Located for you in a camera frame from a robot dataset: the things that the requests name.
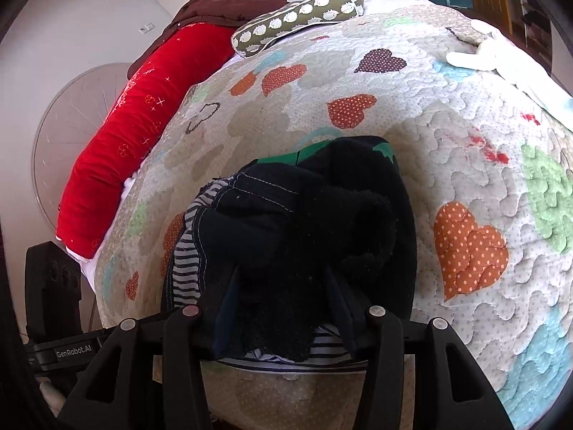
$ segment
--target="polka dot pillow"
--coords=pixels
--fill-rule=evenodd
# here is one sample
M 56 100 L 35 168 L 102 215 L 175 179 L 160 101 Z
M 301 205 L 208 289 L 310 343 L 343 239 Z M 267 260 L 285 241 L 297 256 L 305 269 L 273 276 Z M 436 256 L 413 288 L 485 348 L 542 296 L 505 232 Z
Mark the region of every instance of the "polka dot pillow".
M 240 27 L 231 37 L 233 48 L 247 58 L 281 37 L 315 24 L 336 24 L 364 13 L 364 0 L 304 0 L 289 3 Z

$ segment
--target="red stain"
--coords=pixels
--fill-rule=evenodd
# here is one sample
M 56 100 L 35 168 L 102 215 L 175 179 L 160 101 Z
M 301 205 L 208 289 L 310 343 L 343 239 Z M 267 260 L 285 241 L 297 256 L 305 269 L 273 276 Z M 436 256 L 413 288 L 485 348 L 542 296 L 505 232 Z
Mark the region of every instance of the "red stain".
M 485 139 L 483 137 L 480 136 L 472 136 L 471 134 L 469 135 L 469 140 L 472 141 L 471 145 L 485 145 Z
M 522 113 L 521 117 L 527 121 L 533 121 L 535 123 L 535 125 L 537 125 L 537 126 L 539 126 L 541 124 L 538 121 L 538 119 L 535 117 L 535 115 L 532 113 Z
M 481 154 L 483 155 L 483 157 L 489 161 L 489 162 L 498 162 L 498 163 L 502 163 L 504 165 L 507 165 L 509 163 L 509 158 L 507 155 L 505 155 L 505 153 L 498 153 L 494 146 L 491 145 L 489 142 L 487 142 L 483 137 L 481 136 L 472 136 L 471 134 L 469 134 L 469 146 L 470 147 L 478 147 L 481 151 Z

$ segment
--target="round fan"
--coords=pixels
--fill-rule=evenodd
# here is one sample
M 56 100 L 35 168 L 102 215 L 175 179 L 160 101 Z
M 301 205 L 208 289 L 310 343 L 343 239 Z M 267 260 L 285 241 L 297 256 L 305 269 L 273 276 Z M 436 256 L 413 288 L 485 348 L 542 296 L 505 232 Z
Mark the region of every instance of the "round fan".
M 105 64 L 81 74 L 56 95 L 42 118 L 32 180 L 38 204 L 54 228 L 73 164 L 125 87 L 128 67 L 129 63 Z

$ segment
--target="blue patch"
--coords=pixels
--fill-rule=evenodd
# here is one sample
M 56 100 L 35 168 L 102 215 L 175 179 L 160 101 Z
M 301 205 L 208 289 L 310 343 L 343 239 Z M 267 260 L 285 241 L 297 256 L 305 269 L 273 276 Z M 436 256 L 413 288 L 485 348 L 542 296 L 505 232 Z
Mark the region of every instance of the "blue patch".
M 257 75 L 262 70 L 276 66 L 280 62 L 282 62 L 287 57 L 286 53 L 281 50 L 277 50 L 271 53 L 268 57 L 266 57 L 263 61 L 261 61 L 255 69 L 253 69 L 253 74 Z
M 158 164 L 159 162 L 163 161 L 163 158 L 165 157 L 165 155 L 167 155 L 167 152 L 164 152 L 163 150 L 161 152 L 159 152 L 157 154 L 157 156 L 151 162 L 151 166 L 154 166 L 154 165 Z
M 315 129 L 314 131 L 309 132 L 296 143 L 293 152 L 298 152 L 300 149 L 303 149 L 307 145 L 311 145 L 314 139 L 317 137 L 324 137 L 324 139 L 337 139 L 337 137 L 344 137 L 344 134 L 340 132 L 339 129 L 333 128 L 331 126 L 324 126 L 322 128 Z
M 530 426 L 545 414 L 571 373 L 573 345 L 560 320 L 559 307 L 551 307 L 546 323 L 517 356 L 505 385 L 497 392 L 516 430 Z
M 443 74 L 447 79 L 452 79 L 455 82 L 461 82 L 466 77 L 473 76 L 476 73 L 474 69 L 467 69 L 465 67 L 455 67 L 449 63 L 443 63 L 438 60 L 432 60 L 432 67 L 436 73 Z
M 112 255 L 109 263 L 104 268 L 104 276 L 101 280 L 101 295 L 106 303 L 111 303 L 112 299 L 112 286 L 111 281 L 115 273 L 115 265 L 117 262 L 116 255 Z

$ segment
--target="heart pattern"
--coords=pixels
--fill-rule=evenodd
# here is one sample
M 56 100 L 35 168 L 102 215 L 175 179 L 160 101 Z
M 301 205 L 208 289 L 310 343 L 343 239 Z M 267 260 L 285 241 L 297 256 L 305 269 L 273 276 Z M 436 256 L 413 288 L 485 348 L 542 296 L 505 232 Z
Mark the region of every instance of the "heart pattern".
M 261 88 L 266 97 L 273 90 L 283 87 L 289 82 L 296 81 L 307 72 L 307 67 L 304 64 L 296 64 L 291 67 L 279 66 L 266 74 L 263 77 Z
M 171 258 L 171 254 L 175 249 L 175 244 L 177 244 L 177 240 L 183 229 L 183 216 L 185 212 L 178 213 L 175 215 L 175 218 L 171 220 L 167 230 L 165 231 L 165 236 L 163 236 L 163 258 L 161 259 L 161 266 L 159 268 L 159 274 L 161 278 L 164 278 L 167 275 L 167 267 L 169 266 L 169 259 Z
M 389 73 L 405 68 L 407 63 L 402 58 L 395 58 L 387 48 L 370 50 L 354 71 L 355 73 Z
M 231 89 L 229 93 L 233 97 L 243 95 L 247 90 L 249 90 L 253 84 L 257 81 L 257 76 L 254 75 L 253 71 L 247 74 L 243 79 L 237 82 Z
M 185 135 L 191 134 L 191 132 L 196 130 L 203 121 L 207 121 L 211 116 L 217 113 L 220 107 L 221 104 L 219 102 L 205 103 L 203 105 L 203 108 L 199 110 L 199 114 L 196 114 L 193 118 L 191 118 L 191 121 L 189 122 L 187 128 L 185 129 Z
M 358 94 L 327 103 L 328 116 L 339 129 L 353 129 L 364 120 L 364 110 L 376 104 L 376 97 Z
M 135 300 L 138 293 L 139 273 L 135 272 L 131 278 L 125 283 L 125 295 L 131 300 Z
M 460 202 L 438 210 L 434 243 L 445 300 L 491 286 L 507 268 L 509 253 L 503 236 L 493 226 L 478 226 Z

